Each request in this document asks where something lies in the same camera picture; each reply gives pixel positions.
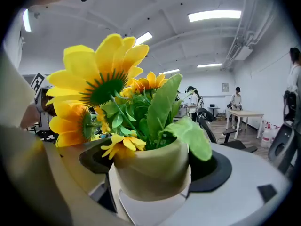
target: office chair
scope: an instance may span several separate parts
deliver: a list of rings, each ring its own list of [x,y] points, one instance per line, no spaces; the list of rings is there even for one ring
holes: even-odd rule
[[[199,123],[200,127],[206,131],[206,133],[209,136],[210,141],[213,143],[217,143],[213,132],[210,130],[205,119],[203,118],[203,116],[205,115],[206,119],[211,122],[212,120],[210,120],[210,119],[212,119],[213,116],[212,116],[212,114],[211,115],[210,114],[211,113],[209,111],[207,111],[206,109],[200,108],[198,110],[198,123]],[[225,146],[228,146],[228,147],[231,147],[234,149],[243,150],[243,151],[250,152],[250,153],[257,151],[256,146],[245,147],[245,145],[241,141],[238,141],[238,140],[228,142],[230,134],[235,133],[235,132],[236,132],[235,129],[228,129],[228,130],[224,131],[223,134],[226,135],[226,137],[225,137],[224,143],[221,143],[221,145],[225,145]]]

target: ceiling light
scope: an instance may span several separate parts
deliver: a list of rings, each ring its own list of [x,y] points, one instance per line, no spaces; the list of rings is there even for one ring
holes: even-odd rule
[[[221,66],[221,65],[222,65],[222,64],[198,65],[198,68],[211,67],[211,66]]]
[[[188,14],[191,22],[211,18],[240,18],[241,11],[235,10],[213,10],[199,13]]]
[[[173,72],[178,72],[180,71],[179,69],[176,69],[176,70],[169,70],[169,71],[165,71],[165,72],[162,72],[163,74],[166,74],[166,73],[173,73]]]
[[[140,36],[137,40],[136,40],[136,44],[134,46],[137,46],[139,44],[144,43],[145,41],[149,40],[152,38],[152,35],[150,32],[146,32],[144,35]]]
[[[28,9],[25,10],[23,13],[23,23],[24,23],[25,30],[27,32],[31,32],[32,30],[31,30],[30,24],[29,24]]]

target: white ceiling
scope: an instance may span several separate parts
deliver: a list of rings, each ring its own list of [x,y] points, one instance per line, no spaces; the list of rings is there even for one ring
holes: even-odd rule
[[[246,35],[259,29],[269,1],[64,0],[34,7],[30,9],[32,32],[23,33],[19,70],[22,74],[51,73],[63,69],[63,49],[68,46],[84,44],[96,49],[110,33],[139,37],[147,31],[153,38],[145,42],[150,47],[141,63],[145,73],[176,68],[181,73],[219,70],[196,67],[222,63],[237,33]],[[216,9],[241,10],[242,17],[189,22],[188,13]]]

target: white wall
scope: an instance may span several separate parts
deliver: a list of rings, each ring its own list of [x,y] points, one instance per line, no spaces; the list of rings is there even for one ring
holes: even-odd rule
[[[298,45],[298,37],[288,24],[274,22],[253,53],[234,69],[243,109],[264,113],[265,120],[278,126],[283,123],[283,94],[292,65],[289,49]],[[248,123],[257,128],[259,120],[249,118]]]
[[[229,83],[229,92],[222,91],[222,83]],[[183,74],[183,79],[179,86],[179,91],[183,93],[188,86],[197,88],[200,96],[204,100],[204,108],[215,104],[220,109],[214,114],[222,113],[226,110],[226,105],[230,102],[231,95],[235,91],[234,75],[226,71],[208,71],[198,73]]]

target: white flower pot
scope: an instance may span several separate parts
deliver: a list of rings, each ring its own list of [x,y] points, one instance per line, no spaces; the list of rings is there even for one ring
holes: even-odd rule
[[[138,151],[136,157],[121,160],[114,157],[121,189],[140,201],[163,200],[179,194],[188,186],[187,145],[175,140],[159,149]]]

